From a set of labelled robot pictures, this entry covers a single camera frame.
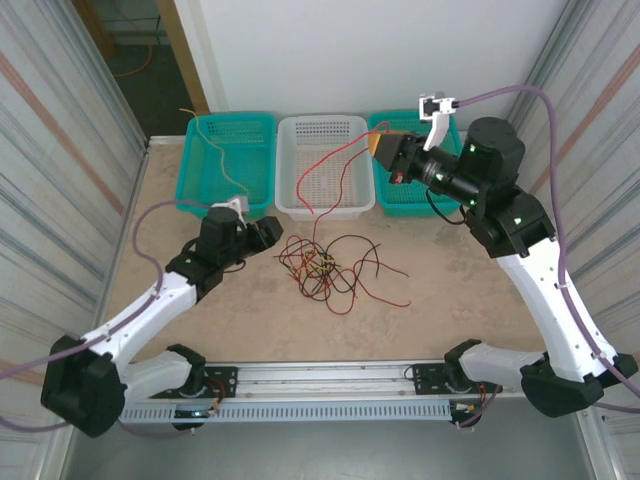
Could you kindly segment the teal plastic basket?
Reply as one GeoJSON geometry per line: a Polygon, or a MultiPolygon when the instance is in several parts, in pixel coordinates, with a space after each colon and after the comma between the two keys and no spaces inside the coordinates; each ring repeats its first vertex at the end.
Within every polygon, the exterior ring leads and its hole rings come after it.
{"type": "MultiPolygon", "coordinates": [[[[381,123],[388,124],[392,130],[410,131],[420,135],[429,133],[430,125],[421,123],[416,110],[389,110],[372,113],[367,120],[370,129],[381,123]]],[[[448,153],[459,155],[462,142],[455,118],[449,119],[448,132],[440,145],[448,153]]],[[[426,186],[419,182],[393,185],[389,182],[390,173],[373,160],[373,171],[377,203],[389,217],[431,217],[436,213],[425,196],[426,186]]]]}
{"type": "Polygon", "coordinates": [[[177,208],[203,217],[203,204],[248,198],[250,218],[267,214],[275,187],[276,118],[227,112],[192,118],[175,191],[177,208]]]}

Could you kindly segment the white plastic basket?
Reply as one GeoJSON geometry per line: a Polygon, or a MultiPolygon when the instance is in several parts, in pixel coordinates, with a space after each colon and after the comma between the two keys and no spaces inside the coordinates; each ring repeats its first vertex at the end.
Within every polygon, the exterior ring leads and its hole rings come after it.
{"type": "Polygon", "coordinates": [[[294,221],[351,220],[376,201],[367,122],[359,116],[307,115],[279,122],[276,208],[294,221]]]}

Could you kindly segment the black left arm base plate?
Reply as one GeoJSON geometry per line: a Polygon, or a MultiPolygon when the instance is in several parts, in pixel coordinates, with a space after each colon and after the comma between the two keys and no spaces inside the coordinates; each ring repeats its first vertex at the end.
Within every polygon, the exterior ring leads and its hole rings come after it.
{"type": "Polygon", "coordinates": [[[234,398],[238,387],[236,367],[206,366],[197,377],[193,398],[224,400],[234,398]]]}

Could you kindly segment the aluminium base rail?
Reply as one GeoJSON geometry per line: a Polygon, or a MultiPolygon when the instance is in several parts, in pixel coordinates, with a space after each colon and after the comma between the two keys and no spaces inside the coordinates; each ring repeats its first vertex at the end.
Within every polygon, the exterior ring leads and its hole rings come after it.
{"type": "MultiPolygon", "coordinates": [[[[388,360],[346,362],[244,362],[208,363],[190,380],[177,366],[161,364],[159,358],[133,363],[122,373],[130,402],[147,400],[215,401],[193,398],[197,377],[206,366],[236,367],[238,387],[230,400],[298,401],[416,396],[405,370],[415,363],[443,363],[441,360],[388,360]]],[[[432,397],[464,396],[485,400],[479,395],[418,395],[432,397]]]]}

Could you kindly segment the wooden door frame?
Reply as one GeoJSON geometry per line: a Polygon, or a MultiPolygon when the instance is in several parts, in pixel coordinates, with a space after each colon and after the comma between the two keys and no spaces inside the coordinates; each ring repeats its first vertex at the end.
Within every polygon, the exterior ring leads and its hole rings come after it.
{"type": "Polygon", "coordinates": [[[188,45],[175,0],[155,0],[189,98],[197,114],[210,109],[188,45]]]}

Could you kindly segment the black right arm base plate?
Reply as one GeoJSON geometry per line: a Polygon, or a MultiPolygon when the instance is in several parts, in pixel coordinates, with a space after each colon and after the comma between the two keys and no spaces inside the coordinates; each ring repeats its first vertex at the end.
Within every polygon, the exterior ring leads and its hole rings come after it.
{"type": "Polygon", "coordinates": [[[502,387],[487,382],[456,387],[449,381],[443,363],[415,363],[405,370],[404,376],[413,384],[416,395],[479,395],[503,391],[502,387]]]}

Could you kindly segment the wooden furniture post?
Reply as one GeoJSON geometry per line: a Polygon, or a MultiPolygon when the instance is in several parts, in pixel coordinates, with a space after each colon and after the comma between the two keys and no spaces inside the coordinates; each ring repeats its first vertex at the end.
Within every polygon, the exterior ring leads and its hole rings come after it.
{"type": "Polygon", "coordinates": [[[71,2],[102,57],[105,60],[111,60],[116,55],[115,41],[100,18],[93,0],[71,0],[71,2]]]}

